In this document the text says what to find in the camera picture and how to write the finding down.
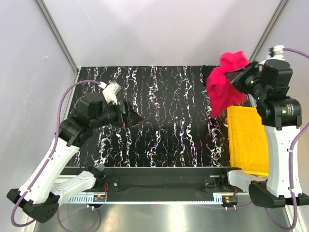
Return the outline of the pink t shirt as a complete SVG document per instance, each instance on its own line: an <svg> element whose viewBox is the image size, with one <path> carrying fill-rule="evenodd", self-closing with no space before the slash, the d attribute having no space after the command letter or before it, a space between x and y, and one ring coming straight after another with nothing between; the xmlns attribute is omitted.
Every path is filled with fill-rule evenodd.
<svg viewBox="0 0 309 232"><path fill-rule="evenodd" d="M224 53L220 65L214 68L206 80L206 91L211 104L211 117L219 117L231 105L239 105L247 100L244 93L237 91L225 74L241 69L249 64L243 51Z"/></svg>

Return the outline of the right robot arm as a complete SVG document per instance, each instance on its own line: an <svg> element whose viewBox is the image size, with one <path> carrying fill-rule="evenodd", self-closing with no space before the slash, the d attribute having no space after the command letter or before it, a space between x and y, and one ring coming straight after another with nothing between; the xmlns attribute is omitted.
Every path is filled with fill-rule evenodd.
<svg viewBox="0 0 309 232"><path fill-rule="evenodd" d="M293 75L282 59L256 61L225 74L239 92L252 95L264 126L269 157L268 178L234 169L226 174L229 185L249 194L255 206L279 208L309 204L298 179L297 142L304 131L299 101L287 96Z"/></svg>

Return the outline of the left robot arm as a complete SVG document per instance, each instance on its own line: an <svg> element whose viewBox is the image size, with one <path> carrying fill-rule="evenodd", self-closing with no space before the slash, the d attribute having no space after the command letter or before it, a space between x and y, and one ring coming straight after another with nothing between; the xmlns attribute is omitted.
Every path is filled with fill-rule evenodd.
<svg viewBox="0 0 309 232"><path fill-rule="evenodd" d="M115 94L90 93L82 97L77 108L60 123L50 150L32 176L23 186L7 193L7 198L15 204L14 210L20 207L33 220L46 223L70 198L85 190L103 188L101 166L87 167L60 185L54 183L95 129L107 125L130 128L143 121L128 100L124 100L124 107L122 111Z"/></svg>

